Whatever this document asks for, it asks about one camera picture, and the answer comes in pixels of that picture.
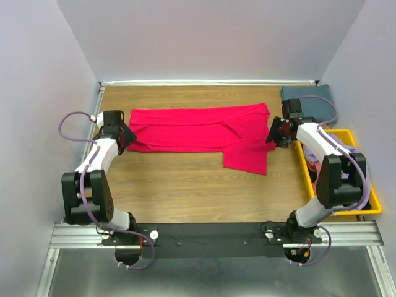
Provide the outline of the red t shirt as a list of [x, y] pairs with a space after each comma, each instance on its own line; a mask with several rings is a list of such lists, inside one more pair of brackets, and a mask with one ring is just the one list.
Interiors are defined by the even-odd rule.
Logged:
[[223, 166], [267, 174], [270, 111], [265, 103], [181, 109], [133, 109], [130, 130], [137, 136], [128, 150], [142, 153], [220, 152]]

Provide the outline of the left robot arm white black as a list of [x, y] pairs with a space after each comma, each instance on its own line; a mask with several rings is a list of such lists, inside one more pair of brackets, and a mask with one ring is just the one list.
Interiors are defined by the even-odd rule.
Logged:
[[102, 230], [115, 232], [123, 244], [137, 237], [132, 213], [117, 209], [106, 174], [112, 161], [122, 155], [137, 137], [124, 123], [105, 124], [90, 140], [90, 151], [73, 172], [61, 178], [65, 220], [70, 225], [94, 224]]

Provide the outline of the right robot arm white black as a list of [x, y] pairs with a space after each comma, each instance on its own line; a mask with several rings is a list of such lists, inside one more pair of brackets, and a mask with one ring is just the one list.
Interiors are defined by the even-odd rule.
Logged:
[[284, 234], [297, 243], [331, 214], [363, 208], [371, 185], [366, 177], [366, 157], [342, 147], [313, 118], [274, 117], [267, 142], [288, 147], [295, 140], [305, 145], [321, 164], [316, 195], [290, 213], [286, 221]]

